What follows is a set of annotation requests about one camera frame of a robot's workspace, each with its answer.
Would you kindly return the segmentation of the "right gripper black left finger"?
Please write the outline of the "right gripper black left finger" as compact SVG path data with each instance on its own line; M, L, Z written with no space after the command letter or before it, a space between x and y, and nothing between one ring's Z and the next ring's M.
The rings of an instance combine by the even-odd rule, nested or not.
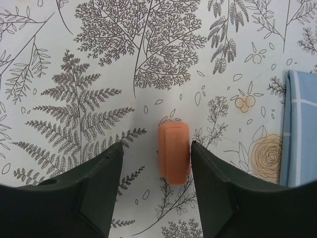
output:
M3 238L106 238L123 164L117 142L36 186L0 187Z

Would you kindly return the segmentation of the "orange pen cap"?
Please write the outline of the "orange pen cap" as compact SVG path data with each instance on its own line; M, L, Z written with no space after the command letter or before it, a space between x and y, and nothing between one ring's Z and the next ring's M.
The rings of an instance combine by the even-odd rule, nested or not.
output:
M184 185L190 174L188 124L165 122L158 127L159 172L169 185Z

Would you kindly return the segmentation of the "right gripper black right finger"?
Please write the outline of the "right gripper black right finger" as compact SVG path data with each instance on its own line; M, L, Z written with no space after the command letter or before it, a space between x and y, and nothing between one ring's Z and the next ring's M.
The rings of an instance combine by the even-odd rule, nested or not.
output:
M314 238L317 183L286 187L256 178L198 142L191 163L206 238Z

